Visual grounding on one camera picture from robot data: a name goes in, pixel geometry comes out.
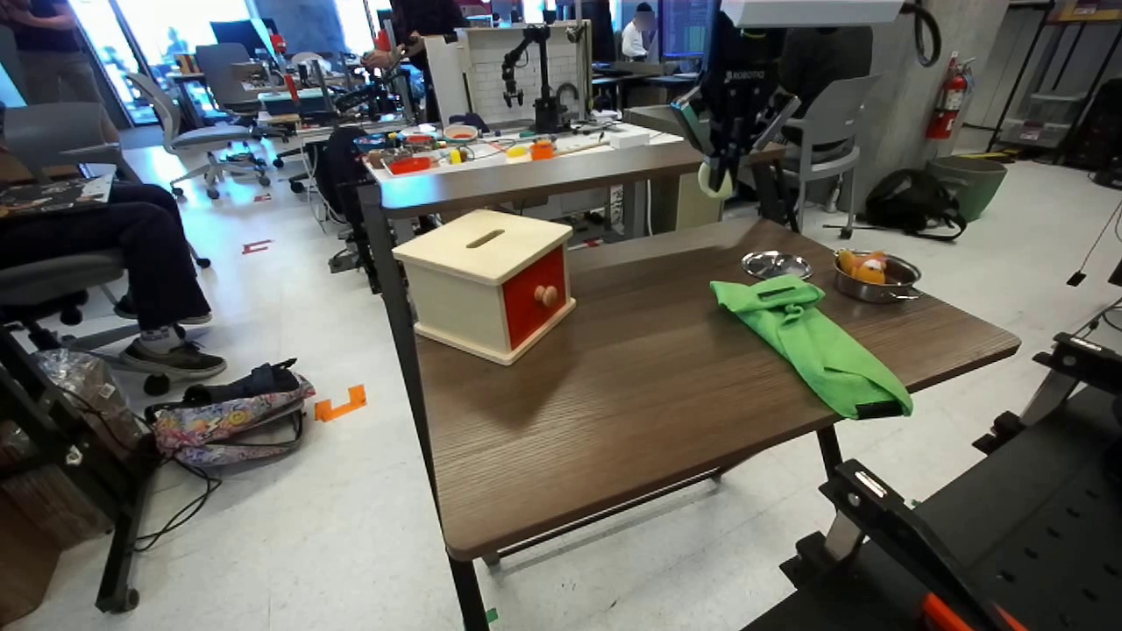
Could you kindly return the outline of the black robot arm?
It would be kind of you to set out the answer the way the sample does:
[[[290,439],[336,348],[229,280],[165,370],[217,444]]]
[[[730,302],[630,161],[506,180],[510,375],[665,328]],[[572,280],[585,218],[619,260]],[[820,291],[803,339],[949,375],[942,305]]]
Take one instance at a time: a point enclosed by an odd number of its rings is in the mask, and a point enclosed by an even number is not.
[[[873,70],[873,0],[714,0],[702,78],[710,181],[733,176],[772,103],[809,110],[835,79]]]

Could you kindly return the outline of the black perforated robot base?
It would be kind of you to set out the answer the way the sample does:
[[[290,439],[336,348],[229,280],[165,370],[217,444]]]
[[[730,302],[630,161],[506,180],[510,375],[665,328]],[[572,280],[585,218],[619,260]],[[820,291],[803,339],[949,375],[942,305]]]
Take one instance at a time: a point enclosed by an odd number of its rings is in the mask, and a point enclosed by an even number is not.
[[[1060,333],[1042,365],[1031,406],[977,439],[987,460],[907,509],[1029,631],[1122,631],[1122,353]],[[807,535],[781,564],[797,591],[742,631],[926,631],[922,583],[852,529]]]

